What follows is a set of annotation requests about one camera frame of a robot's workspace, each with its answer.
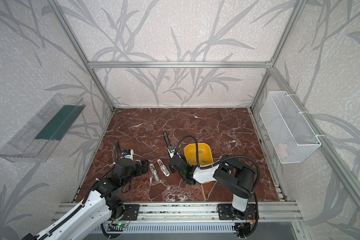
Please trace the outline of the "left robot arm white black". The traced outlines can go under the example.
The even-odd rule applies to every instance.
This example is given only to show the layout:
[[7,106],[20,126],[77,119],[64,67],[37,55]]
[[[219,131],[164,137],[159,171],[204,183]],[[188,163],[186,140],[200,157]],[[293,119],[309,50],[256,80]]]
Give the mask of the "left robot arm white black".
[[134,161],[134,151],[120,149],[116,142],[113,166],[96,179],[84,198],[63,217],[36,235],[31,233],[24,240],[82,240],[110,218],[123,216],[124,202],[118,195],[135,177],[149,171],[147,160]]

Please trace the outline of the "beige mini stapler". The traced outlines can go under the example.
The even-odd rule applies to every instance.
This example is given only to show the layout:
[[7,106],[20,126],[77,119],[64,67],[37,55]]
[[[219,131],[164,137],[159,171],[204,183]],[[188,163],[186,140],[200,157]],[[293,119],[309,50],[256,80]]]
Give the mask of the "beige mini stapler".
[[160,177],[159,177],[159,175],[158,175],[158,172],[157,172],[154,164],[150,164],[150,169],[151,169],[151,172],[152,172],[152,174],[153,174],[153,177],[154,177],[155,181],[156,181],[156,182],[159,182],[159,181],[160,181]]

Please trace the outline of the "black metal stapler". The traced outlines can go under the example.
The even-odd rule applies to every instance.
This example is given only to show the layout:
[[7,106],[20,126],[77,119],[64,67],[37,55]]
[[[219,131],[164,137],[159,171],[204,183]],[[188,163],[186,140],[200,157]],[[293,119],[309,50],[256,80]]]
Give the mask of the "black metal stapler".
[[165,142],[166,142],[167,148],[169,149],[169,148],[171,147],[171,143],[170,143],[170,140],[169,140],[169,137],[168,137],[167,132],[163,132],[163,135],[164,135],[164,138],[165,138]]

